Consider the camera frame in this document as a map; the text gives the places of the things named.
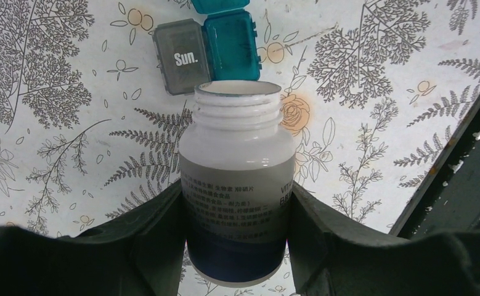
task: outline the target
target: tree branch illustration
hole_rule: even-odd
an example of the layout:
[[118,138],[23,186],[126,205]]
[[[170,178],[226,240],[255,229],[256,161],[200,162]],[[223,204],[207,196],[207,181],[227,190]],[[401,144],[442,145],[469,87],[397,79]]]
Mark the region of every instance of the tree branch illustration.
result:
[[51,213],[56,213],[59,209],[59,202],[54,196],[55,190],[51,188],[51,184],[57,186],[56,193],[62,193],[65,195],[71,192],[69,185],[64,182],[65,167],[67,166],[67,152],[69,150],[73,151],[73,155],[71,156],[71,159],[74,162],[73,168],[76,168],[82,175],[87,174],[85,169],[86,162],[82,158],[82,155],[84,154],[83,149],[89,144],[86,133],[91,128],[109,120],[111,119],[98,121],[86,128],[71,141],[67,141],[62,134],[53,137],[55,143],[46,139],[45,143],[42,144],[42,147],[36,152],[38,156],[46,159],[48,167],[44,170],[33,168],[30,175],[26,177],[26,180],[29,183],[34,181],[37,184],[40,182],[44,184],[44,188],[39,191],[41,196],[33,196],[33,199],[29,202],[28,208],[26,208],[26,214],[29,214],[30,216],[36,215],[34,220],[28,221],[28,228],[30,230],[39,234],[49,233],[47,230],[47,219],[42,214],[47,212],[46,208],[49,208]]
[[[192,112],[185,107],[186,103],[181,113],[169,115],[135,108],[134,110],[137,113],[157,126],[158,130],[154,132],[127,129],[109,133],[110,136],[133,140],[135,143],[149,148],[150,151],[142,152],[139,157],[129,156],[129,160],[124,161],[124,164],[104,184],[104,186],[108,186],[123,178],[145,177],[147,179],[147,190],[144,189],[143,185],[140,185],[139,192],[131,191],[131,197],[126,197],[120,207],[105,214],[107,218],[116,218],[154,198],[163,188],[168,187],[173,182],[171,180],[173,173],[180,173],[178,143],[184,131],[193,122]],[[157,183],[156,190],[154,190],[152,182]]]
[[66,61],[89,37],[87,1],[0,1],[0,122],[11,128],[19,101],[45,128],[72,128],[91,93]]
[[376,132],[383,132],[387,129],[387,124],[398,114],[396,101],[385,98],[380,103],[375,104],[370,117],[376,120],[375,126],[369,128],[368,124],[361,124],[361,134],[357,149],[362,152],[362,156],[358,158],[359,164],[357,168],[347,166],[346,162],[340,163],[340,181],[349,184],[348,190],[342,194],[333,196],[333,208],[337,209],[344,215],[362,223],[367,215],[375,211],[376,206],[381,204],[380,200],[367,202],[366,205],[359,207],[359,215],[356,213],[359,203],[363,200],[363,194],[367,190],[367,186],[371,183],[378,182],[383,179],[380,170],[371,169],[370,173],[363,175],[363,171],[370,168],[370,163],[375,162],[383,157],[388,146],[382,142],[379,146],[375,143],[379,141]]
[[427,14],[414,8],[428,0],[376,1],[363,4],[359,27],[335,29],[315,45],[316,58],[307,73],[320,86],[325,102],[343,98],[340,105],[364,108],[369,99],[392,93],[384,63],[406,64],[426,38],[418,34],[430,25]]

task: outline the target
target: white backdrop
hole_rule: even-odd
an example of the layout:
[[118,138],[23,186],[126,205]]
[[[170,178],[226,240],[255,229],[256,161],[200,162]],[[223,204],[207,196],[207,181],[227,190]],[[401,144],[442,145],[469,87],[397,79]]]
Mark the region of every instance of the white backdrop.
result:
[[[295,180],[388,232],[480,92],[480,1],[252,2]],[[165,93],[152,31],[189,18],[190,0],[0,0],[0,225],[75,236],[178,178],[148,156],[177,153],[165,126],[193,100]],[[226,289],[185,260],[179,293],[289,296],[290,270]]]

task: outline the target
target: pill organizer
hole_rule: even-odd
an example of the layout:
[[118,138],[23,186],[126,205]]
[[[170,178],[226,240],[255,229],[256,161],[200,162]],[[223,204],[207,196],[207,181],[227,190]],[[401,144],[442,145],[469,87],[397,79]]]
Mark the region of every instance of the pill organizer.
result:
[[250,0],[192,0],[207,19],[164,23],[153,40],[165,89],[171,95],[192,94],[194,86],[216,80],[258,80],[256,24],[244,10]]

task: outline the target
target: bottle label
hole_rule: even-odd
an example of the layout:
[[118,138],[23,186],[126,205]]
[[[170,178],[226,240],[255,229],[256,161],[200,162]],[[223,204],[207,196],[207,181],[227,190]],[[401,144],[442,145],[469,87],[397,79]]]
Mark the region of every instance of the bottle label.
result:
[[263,244],[285,237],[295,157],[257,170],[218,170],[180,154],[182,191],[196,229],[227,241]]

